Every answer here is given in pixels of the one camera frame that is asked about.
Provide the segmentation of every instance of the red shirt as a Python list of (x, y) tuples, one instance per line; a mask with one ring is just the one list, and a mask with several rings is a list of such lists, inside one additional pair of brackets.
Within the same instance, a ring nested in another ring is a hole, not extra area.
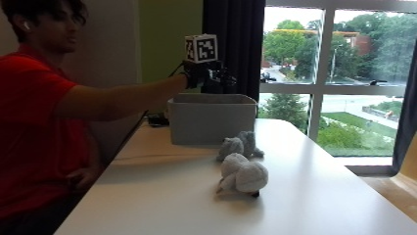
[(0, 219), (68, 195), (90, 165), (87, 124), (52, 115), (75, 85), (29, 45), (0, 57)]

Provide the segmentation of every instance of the man's hand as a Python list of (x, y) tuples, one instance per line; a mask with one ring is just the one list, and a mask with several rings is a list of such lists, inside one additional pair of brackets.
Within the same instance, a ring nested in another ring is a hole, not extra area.
[(96, 179), (100, 177), (103, 173), (103, 168), (100, 167), (90, 167), (90, 168), (80, 168), (76, 171), (71, 172), (67, 175), (70, 187), (72, 190), (78, 191), (87, 191)]
[(187, 89), (204, 86), (211, 79), (208, 63), (195, 64), (190, 61), (183, 62), (184, 71), (182, 73), (187, 76)]

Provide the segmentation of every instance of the lamp post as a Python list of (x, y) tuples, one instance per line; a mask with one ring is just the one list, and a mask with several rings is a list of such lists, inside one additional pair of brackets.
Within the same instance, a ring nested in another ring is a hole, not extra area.
[(339, 49), (339, 47), (342, 47), (343, 45), (338, 45), (335, 48), (335, 53), (334, 53), (334, 58), (331, 60), (331, 71), (330, 71), (330, 83), (334, 82), (334, 76), (335, 76), (335, 63), (336, 63), (336, 51)]

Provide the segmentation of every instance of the white plush toy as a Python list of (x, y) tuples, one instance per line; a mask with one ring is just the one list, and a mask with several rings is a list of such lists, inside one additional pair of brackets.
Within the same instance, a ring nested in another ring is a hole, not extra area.
[(251, 162), (242, 154), (228, 155), (222, 163), (222, 180), (218, 193), (238, 190), (254, 197), (260, 196), (260, 189), (268, 184), (268, 170), (258, 162)]
[(242, 131), (235, 138), (224, 138), (216, 159), (223, 162), (224, 158), (232, 153), (244, 155), (247, 159), (264, 156), (264, 151), (258, 148), (256, 133), (254, 131)]

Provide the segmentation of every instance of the white wall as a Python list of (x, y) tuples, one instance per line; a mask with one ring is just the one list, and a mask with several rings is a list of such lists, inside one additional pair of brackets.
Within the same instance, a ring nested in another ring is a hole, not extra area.
[[(66, 60), (64, 71), (80, 84), (96, 87), (138, 83), (142, 81), (138, 1), (86, 2), (88, 24), (80, 33), (79, 50)], [(15, 34), (2, 16), (0, 54), (17, 47)], [(92, 125), (107, 162), (136, 121), (138, 117), (128, 117)]]

